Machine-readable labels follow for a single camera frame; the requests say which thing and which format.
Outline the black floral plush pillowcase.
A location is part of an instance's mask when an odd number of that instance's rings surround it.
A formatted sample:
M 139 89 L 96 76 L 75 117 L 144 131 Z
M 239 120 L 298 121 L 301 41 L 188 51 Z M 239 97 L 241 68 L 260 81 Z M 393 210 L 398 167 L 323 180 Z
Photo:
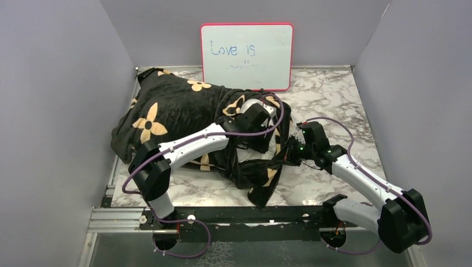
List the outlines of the black floral plush pillowcase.
M 237 149 L 230 143 L 225 149 L 198 157 L 188 168 L 217 171 L 237 188 L 248 190 L 255 206 L 265 207 L 278 184 L 283 168 L 283 148 L 292 126 L 291 107 L 269 92 L 227 88 L 174 75 L 162 68 L 151 68 L 137 77 L 140 91 L 130 108 L 111 132 L 112 151 L 128 164 L 141 145 L 174 141 L 194 134 L 222 116 L 236 118 L 242 104 L 250 99 L 269 101 L 277 107 L 275 131 L 277 152 L 270 160 L 240 162 Z

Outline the white pillow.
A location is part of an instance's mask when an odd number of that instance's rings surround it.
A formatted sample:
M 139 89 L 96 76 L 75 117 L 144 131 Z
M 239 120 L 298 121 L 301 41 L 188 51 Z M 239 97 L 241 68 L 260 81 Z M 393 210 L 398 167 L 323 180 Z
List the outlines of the white pillow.
M 270 105 L 274 107 L 272 104 L 269 103 L 269 101 L 263 103 L 257 99 L 250 99 L 246 101 L 244 104 L 242 104 L 241 113 L 246 112 L 251 107 L 251 105 L 256 104 L 256 103 L 266 104 L 266 105 Z M 265 130 L 266 126 L 268 128 L 272 127 L 274 123 L 277 122 L 277 120 L 278 120 L 278 117 L 276 114 L 270 120 L 264 121 L 262 123 L 262 126 L 263 126 L 262 131 Z M 252 159 L 270 160 L 276 155 L 276 152 L 277 152 L 277 144 L 276 144 L 275 131 L 267 133 L 263 136 L 256 136 L 250 139 L 249 143 L 245 145 L 240 145 L 240 147 L 237 149 L 240 162 L 245 161 L 245 160 L 252 160 Z

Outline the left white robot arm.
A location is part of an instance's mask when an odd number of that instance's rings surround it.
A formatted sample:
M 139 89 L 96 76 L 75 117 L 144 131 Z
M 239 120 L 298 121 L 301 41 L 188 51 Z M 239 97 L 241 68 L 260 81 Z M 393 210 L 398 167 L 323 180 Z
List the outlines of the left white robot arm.
M 230 143 L 265 136 L 275 129 L 269 126 L 275 115 L 274 107 L 253 100 L 236 118 L 222 116 L 203 130 L 175 141 L 145 142 L 129 164 L 129 178 L 153 210 L 155 223 L 166 229 L 175 221 L 174 205 L 168 195 L 173 171 L 205 154 L 223 150 Z

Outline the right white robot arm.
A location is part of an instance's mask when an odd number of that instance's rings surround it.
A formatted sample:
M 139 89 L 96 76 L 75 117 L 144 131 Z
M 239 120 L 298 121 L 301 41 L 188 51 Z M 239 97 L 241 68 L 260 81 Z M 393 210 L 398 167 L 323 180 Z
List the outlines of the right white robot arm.
M 321 219 L 328 226 L 347 222 L 376 234 L 394 253 L 432 238 L 424 199 L 415 189 L 403 190 L 362 166 L 347 148 L 330 144 L 323 126 L 315 118 L 297 124 L 297 133 L 286 144 L 284 160 L 300 165 L 311 160 L 320 169 L 351 185 L 368 205 L 338 194 L 323 202 Z

